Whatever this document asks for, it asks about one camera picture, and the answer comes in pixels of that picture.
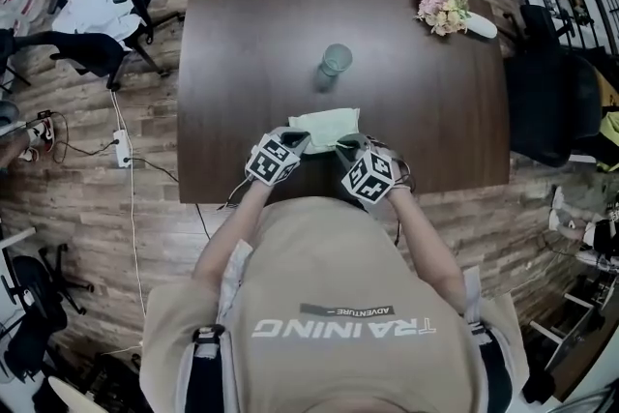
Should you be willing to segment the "black padded office chair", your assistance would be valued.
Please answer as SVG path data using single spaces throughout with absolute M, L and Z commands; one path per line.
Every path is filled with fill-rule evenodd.
M 510 147 L 550 167 L 566 164 L 586 138 L 599 133 L 603 117 L 595 67 L 559 42 L 547 8 L 523 5 L 515 54 L 504 59 Z

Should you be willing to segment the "person's beige t-shirt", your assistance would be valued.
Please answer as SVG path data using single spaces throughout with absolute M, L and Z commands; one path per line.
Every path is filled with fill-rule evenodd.
M 230 257 L 219 290 L 192 277 L 148 298 L 140 386 L 154 413 L 210 412 L 215 384 L 191 382 L 223 328 L 232 413 L 490 413 L 529 368 L 509 296 L 488 301 L 467 271 L 460 314 L 406 265 L 367 213 L 330 198 L 268 206 Z

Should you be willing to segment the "person's left forearm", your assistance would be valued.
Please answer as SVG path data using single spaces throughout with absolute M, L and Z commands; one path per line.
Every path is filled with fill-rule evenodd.
M 273 188 L 253 182 L 239 206 L 212 236 L 195 264 L 192 278 L 219 290 L 231 254 L 240 241 L 249 242 Z

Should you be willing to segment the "white vase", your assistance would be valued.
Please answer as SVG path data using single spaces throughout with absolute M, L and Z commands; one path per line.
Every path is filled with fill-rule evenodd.
M 465 19 L 465 26 L 468 31 L 490 40 L 498 34 L 497 26 L 492 21 L 473 12 Z

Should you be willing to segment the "grey-backed office chair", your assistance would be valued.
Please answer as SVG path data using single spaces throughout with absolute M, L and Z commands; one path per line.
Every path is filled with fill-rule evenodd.
M 0 100 L 0 128 L 16 123 L 19 115 L 19 109 L 14 103 Z

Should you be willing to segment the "pink and yellow flower bouquet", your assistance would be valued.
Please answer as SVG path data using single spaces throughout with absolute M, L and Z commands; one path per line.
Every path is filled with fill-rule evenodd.
M 440 37 L 467 31 L 468 0 L 418 0 L 416 18 Z

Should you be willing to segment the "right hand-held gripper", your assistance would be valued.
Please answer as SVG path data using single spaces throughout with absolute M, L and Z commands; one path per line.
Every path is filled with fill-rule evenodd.
M 351 165 L 341 179 L 345 190 L 368 204 L 378 203 L 394 186 L 392 160 L 371 151 L 371 139 L 351 133 L 336 143 L 335 153 L 342 165 Z M 364 151 L 356 160 L 356 151 Z

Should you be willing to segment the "black mesh office chair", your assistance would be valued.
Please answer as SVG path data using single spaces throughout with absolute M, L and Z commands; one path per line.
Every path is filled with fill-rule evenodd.
M 156 28 L 172 19 L 184 22 L 186 15 L 174 11 L 163 17 L 153 19 L 148 11 L 151 0 L 112 0 L 115 5 L 130 2 L 130 13 L 138 16 L 137 27 L 131 33 L 117 41 L 104 33 L 67 34 L 57 31 L 43 31 L 33 35 L 18 36 L 14 29 L 0 29 L 0 68 L 8 67 L 8 59 L 23 48 L 36 45 L 53 45 L 57 51 L 50 55 L 52 60 L 66 60 L 75 63 L 75 70 L 81 74 L 94 74 L 106 77 L 106 88 L 116 92 L 121 88 L 116 81 L 125 57 L 131 51 L 160 77 L 169 76 L 169 71 L 161 68 L 150 57 L 140 43 L 144 37 L 147 44 L 154 39 Z

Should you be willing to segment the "white crumpled cloth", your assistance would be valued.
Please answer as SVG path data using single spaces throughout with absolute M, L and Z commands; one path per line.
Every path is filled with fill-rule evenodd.
M 68 0 L 52 22 L 52 30 L 65 34 L 105 34 L 128 50 L 128 39 L 146 28 L 143 18 L 133 11 L 132 0 Z

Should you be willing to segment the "yellow-green garment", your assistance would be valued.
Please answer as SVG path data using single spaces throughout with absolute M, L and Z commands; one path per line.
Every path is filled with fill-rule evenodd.
M 619 169 L 619 111 L 611 111 L 604 116 L 597 139 L 599 167 L 604 172 Z

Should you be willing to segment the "white power strip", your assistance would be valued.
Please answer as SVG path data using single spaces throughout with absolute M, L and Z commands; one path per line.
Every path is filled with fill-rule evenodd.
M 118 166 L 127 168 L 132 165 L 132 147 L 126 130 L 118 130 L 113 134 L 115 153 Z

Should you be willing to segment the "light green cloth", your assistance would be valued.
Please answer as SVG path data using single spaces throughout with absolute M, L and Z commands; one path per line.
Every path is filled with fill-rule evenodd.
M 340 138 L 357 133 L 359 116 L 359 108 L 337 108 L 290 116 L 288 125 L 309 133 L 310 142 L 304 153 L 316 155 L 333 152 Z

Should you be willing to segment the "green glass cup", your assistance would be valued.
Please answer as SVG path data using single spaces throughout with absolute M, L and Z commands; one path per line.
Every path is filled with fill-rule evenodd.
M 344 44 L 331 44 L 323 53 L 315 77 L 315 86 L 320 93 L 328 92 L 353 62 L 352 51 Z

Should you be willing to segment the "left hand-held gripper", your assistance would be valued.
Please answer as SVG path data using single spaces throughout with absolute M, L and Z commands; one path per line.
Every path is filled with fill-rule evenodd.
M 277 127 L 265 133 L 251 149 L 246 177 L 266 186 L 284 181 L 299 166 L 310 143 L 310 133 L 297 132 L 293 127 Z

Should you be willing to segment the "cream round table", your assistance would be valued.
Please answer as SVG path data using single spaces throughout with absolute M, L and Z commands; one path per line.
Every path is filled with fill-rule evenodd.
M 58 377 L 49 376 L 47 382 L 59 399 L 67 405 L 69 413 L 108 413 L 92 399 Z

